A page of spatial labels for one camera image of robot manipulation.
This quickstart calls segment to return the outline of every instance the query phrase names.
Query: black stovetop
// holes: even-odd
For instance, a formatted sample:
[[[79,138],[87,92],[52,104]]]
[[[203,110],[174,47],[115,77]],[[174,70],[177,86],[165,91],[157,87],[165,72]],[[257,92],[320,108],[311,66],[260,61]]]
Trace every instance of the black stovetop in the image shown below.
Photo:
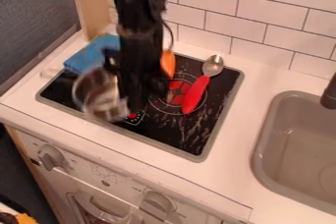
[[[168,144],[173,147],[170,148],[173,152],[174,148],[177,148],[191,155],[200,156],[209,140],[215,138],[214,129],[220,127],[216,126],[218,119],[221,119],[219,124],[223,123],[229,107],[228,100],[233,99],[232,90],[241,73],[224,68],[220,75],[211,78],[207,91],[196,110],[185,116],[182,115],[180,106],[183,94],[196,78],[202,75],[203,62],[180,55],[176,58],[177,71],[174,80],[170,83],[174,96],[169,101],[148,100],[143,112],[113,125],[147,137],[150,139],[149,143],[159,141]],[[76,77],[77,75],[73,73],[63,71],[40,93],[40,96],[79,111],[71,95],[72,84]]]

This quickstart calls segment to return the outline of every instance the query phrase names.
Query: faucet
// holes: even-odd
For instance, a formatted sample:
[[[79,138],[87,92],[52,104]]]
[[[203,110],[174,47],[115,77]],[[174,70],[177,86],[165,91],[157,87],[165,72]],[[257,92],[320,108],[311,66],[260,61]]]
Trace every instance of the faucet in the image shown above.
[[[336,73],[330,80],[328,87],[324,90],[320,103],[324,108],[336,110]]]

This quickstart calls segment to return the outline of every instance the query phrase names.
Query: tile backsplash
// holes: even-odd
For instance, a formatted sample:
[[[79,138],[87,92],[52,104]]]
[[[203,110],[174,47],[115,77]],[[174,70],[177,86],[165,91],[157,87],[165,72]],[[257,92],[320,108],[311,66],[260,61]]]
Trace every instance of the tile backsplash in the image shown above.
[[[336,72],[336,0],[168,0],[164,19],[188,44],[324,79]]]

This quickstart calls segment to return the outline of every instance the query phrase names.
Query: toy stove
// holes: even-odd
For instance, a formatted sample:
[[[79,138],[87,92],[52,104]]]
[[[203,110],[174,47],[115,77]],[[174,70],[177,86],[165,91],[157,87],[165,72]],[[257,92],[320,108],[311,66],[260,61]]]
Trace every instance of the toy stove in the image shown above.
[[[191,161],[203,160],[223,124],[243,75],[224,68],[220,75],[211,78],[197,108],[186,116],[181,112],[181,103],[184,94],[202,75],[203,62],[181,55],[176,55],[176,60],[177,70],[170,82],[168,98],[149,99],[143,111],[131,114],[123,122],[92,122]],[[76,78],[76,74],[63,71],[39,93],[37,99],[86,119],[72,99],[72,84]]]

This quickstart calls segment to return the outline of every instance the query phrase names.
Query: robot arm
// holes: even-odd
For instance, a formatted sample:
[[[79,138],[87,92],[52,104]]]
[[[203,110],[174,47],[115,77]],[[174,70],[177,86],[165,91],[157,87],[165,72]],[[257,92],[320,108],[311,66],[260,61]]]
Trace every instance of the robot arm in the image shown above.
[[[149,97],[165,97],[169,77],[161,69],[166,0],[114,0],[119,15],[121,90],[132,113],[142,110]]]

